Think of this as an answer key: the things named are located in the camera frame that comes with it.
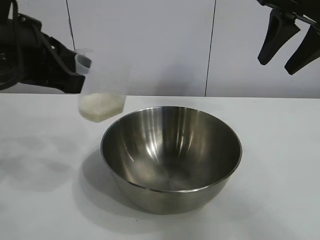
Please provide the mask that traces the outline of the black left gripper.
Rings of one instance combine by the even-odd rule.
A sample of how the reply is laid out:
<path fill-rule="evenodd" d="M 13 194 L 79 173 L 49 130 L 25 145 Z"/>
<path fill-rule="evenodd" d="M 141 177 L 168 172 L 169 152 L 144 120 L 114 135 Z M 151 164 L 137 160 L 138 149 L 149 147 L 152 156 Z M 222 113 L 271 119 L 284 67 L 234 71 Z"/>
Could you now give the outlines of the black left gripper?
<path fill-rule="evenodd" d="M 37 31 L 38 45 L 28 48 L 24 52 L 24 83 L 40 87 L 59 87 L 66 94 L 79 94 L 84 85 L 83 75 L 69 75 L 64 77 L 64 69 L 59 64 L 63 44 L 45 33 Z M 63 51 L 63 62 L 69 68 L 80 65 L 90 68 L 92 60 L 89 58 L 89 48 Z"/>

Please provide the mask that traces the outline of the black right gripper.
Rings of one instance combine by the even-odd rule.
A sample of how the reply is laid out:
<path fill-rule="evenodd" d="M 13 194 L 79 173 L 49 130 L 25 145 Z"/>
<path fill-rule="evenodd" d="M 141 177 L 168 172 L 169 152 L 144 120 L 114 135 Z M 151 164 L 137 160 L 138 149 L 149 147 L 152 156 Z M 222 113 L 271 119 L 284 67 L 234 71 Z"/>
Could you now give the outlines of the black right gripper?
<path fill-rule="evenodd" d="M 320 23 L 319 0 L 257 0 L 262 6 L 273 8 L 269 15 L 269 23 L 262 48 L 257 57 L 262 65 L 266 65 L 278 50 L 300 31 L 296 25 L 298 16 L 306 16 Z M 294 75 L 306 65 L 320 57 L 320 32 L 310 26 L 303 41 L 285 64 L 285 70 Z"/>

